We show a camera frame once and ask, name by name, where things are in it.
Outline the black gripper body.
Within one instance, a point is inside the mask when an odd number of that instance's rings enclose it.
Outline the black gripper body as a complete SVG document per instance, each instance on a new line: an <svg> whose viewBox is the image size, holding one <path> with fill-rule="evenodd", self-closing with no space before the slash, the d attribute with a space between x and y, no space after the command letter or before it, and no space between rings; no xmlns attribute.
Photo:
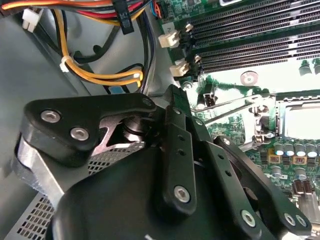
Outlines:
<svg viewBox="0 0 320 240"><path fill-rule="evenodd" d="M219 222L218 192L193 165L196 209L187 217L156 205L160 150L138 151L78 182L61 198L47 237L52 240L228 240Z"/></svg>

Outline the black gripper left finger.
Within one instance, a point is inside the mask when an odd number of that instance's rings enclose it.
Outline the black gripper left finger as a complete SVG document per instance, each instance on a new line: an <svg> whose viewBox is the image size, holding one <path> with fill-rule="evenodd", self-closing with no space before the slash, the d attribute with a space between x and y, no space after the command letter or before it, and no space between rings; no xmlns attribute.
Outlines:
<svg viewBox="0 0 320 240"><path fill-rule="evenodd" d="M167 106L142 93L34 100L24 107L21 163L31 170L51 204L88 174L91 157L117 144L143 142L160 150L156 206L176 218L197 207L191 117L187 94L170 85Z"/></svg>

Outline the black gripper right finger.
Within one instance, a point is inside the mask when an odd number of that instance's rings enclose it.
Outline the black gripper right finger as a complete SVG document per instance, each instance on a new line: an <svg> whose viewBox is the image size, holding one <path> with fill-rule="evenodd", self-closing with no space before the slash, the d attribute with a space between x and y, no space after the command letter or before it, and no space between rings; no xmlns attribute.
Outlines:
<svg viewBox="0 0 320 240"><path fill-rule="evenodd" d="M211 139L204 123L188 122L200 158L217 189L219 222L229 240L305 240L307 217L225 136Z"/></svg>

